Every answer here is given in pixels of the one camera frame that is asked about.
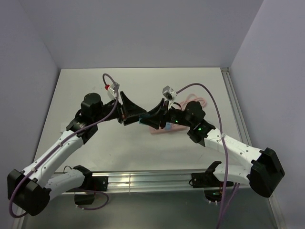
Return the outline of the teal plug adapter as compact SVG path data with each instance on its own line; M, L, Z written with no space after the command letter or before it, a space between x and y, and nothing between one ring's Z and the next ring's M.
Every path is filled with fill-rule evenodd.
M150 118L149 114L141 115L141 116L139 116L139 123L142 125L149 125L148 124L149 118Z

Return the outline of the aluminium right side rail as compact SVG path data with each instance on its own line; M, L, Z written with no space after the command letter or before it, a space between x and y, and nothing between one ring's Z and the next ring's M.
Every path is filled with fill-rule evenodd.
M221 70L221 73L228 92L240 138L239 140L236 140L225 131L225 145L228 150L228 155L239 164L236 167L241 170L239 174L244 173L245 175L248 175L250 174L253 163L262 155L262 149L252 146L228 70Z

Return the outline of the aluminium front rail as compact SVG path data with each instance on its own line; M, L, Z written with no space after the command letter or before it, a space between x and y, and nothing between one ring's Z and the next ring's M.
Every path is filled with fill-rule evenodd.
M32 193L51 200L73 188L85 187L92 176L107 176L106 192L153 192L189 190L191 173L205 172L204 170L160 170L139 172L91 172L83 166L75 166L66 173L50 175L41 184L39 178L26 178L20 174L18 193ZM232 187L234 182L223 181L223 187Z

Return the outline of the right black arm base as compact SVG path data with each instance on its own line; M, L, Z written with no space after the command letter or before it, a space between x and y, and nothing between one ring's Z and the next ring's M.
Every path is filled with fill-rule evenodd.
M214 188L213 190L204 191L204 196L209 204L218 205L222 199L224 182L214 175L216 168L221 163L220 161L214 161L205 172L191 173L191 179L188 182L193 188Z

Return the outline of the aluminium rail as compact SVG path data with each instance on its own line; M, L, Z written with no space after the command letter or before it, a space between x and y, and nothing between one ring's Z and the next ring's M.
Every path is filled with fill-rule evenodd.
M221 70L221 73L228 92L240 138L239 140L236 140L225 131L225 145L228 150L228 155L239 164L236 167L241 170L239 174L244 173L245 175L248 175L250 174L253 163L262 155L262 149L252 146L228 70Z
M153 192L189 190L191 173L205 172L204 170L160 170L139 172L91 172L83 166L75 166L66 173L50 175L41 184L39 178L26 178L20 174L18 193L32 193L51 200L73 188L85 187L92 176L107 176L106 192ZM234 182L223 181L223 187L232 187Z

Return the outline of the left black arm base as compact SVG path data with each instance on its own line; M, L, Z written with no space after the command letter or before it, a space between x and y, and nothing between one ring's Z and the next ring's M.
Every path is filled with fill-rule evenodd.
M85 187L73 188L68 190L67 193L74 193L74 203L78 208L98 210L105 207L109 202L109 195L105 193L108 187L108 180L107 176L92 176ZM87 207L87 205L94 203L98 195L104 196L105 202L98 207Z

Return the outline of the light blue charger plug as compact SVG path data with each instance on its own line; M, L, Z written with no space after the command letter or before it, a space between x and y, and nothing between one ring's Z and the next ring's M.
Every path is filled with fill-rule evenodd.
M164 130L169 131L172 129L172 124L171 123L166 123Z

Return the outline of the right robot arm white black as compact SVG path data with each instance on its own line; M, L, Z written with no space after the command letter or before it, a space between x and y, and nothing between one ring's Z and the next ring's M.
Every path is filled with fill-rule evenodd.
M185 109L169 108L168 102L161 102L140 118L140 123L154 129L164 128L167 123L186 126L189 138L196 144L231 156L239 165L226 166L224 162L213 162L206 171L207 183L217 186L220 182L249 185L258 195L268 198L282 178L284 169L276 152L246 145L205 120L205 112L199 102L189 102Z

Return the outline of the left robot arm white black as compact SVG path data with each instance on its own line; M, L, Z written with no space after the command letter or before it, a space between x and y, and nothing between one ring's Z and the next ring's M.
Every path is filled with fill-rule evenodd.
M9 212L13 218L12 205L36 216L50 200L71 189L88 191L92 187L92 172L83 166L75 166L68 173L53 177L59 166L76 150L86 144L97 132L97 124L117 119L129 125L139 120L146 110L133 103L124 92L103 104L97 93L85 95L75 118L57 142L39 159L22 171L12 170L7 177Z

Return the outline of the pink power strip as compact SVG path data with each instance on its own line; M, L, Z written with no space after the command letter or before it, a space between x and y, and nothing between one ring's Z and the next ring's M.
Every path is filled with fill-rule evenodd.
M177 125L177 124L171 124L167 123L165 128L159 128L159 129L154 129L152 127L149 127L149 131L151 135L156 135L156 134L164 134L164 133L169 133L169 132L178 132L178 131L184 131L186 130L187 127L183 125Z

